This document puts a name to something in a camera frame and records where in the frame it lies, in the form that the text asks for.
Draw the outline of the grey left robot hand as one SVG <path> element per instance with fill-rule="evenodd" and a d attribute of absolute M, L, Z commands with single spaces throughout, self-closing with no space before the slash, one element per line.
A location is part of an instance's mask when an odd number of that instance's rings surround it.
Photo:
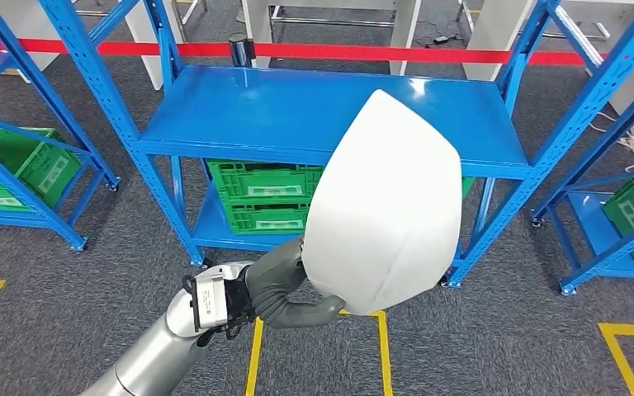
<path fill-rule="evenodd" d="M 271 328 L 311 328 L 331 323 L 345 307 L 336 295 L 317 303 L 296 303 L 289 294 L 306 280 L 303 238 L 293 238 L 248 267 L 245 283 L 256 315 Z"/>

